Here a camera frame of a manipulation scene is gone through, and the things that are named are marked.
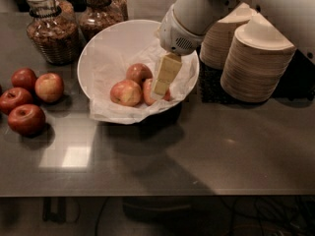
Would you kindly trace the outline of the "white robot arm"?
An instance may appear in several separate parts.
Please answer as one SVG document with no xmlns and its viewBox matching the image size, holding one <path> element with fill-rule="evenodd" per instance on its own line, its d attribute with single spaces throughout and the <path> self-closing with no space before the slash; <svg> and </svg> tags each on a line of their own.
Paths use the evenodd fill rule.
<svg viewBox="0 0 315 236">
<path fill-rule="evenodd" d="M 309 61 L 315 54 L 315 0 L 176 0 L 158 29 L 167 52 L 158 60 L 153 94 L 160 98 L 207 31 L 244 3 L 256 11 L 237 28 L 220 85 L 235 99 L 257 103 L 270 98 L 294 50 Z"/>
</svg>

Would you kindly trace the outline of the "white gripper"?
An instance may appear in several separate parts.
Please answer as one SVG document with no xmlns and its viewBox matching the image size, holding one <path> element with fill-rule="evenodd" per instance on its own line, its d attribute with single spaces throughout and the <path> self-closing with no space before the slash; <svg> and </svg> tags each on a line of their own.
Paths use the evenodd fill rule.
<svg viewBox="0 0 315 236">
<path fill-rule="evenodd" d="M 160 46 L 167 52 L 156 62 L 151 97 L 160 100 L 182 67 L 180 56 L 193 53 L 202 43 L 203 37 L 191 33 L 177 21 L 174 6 L 171 6 L 157 30 Z"/>
</svg>

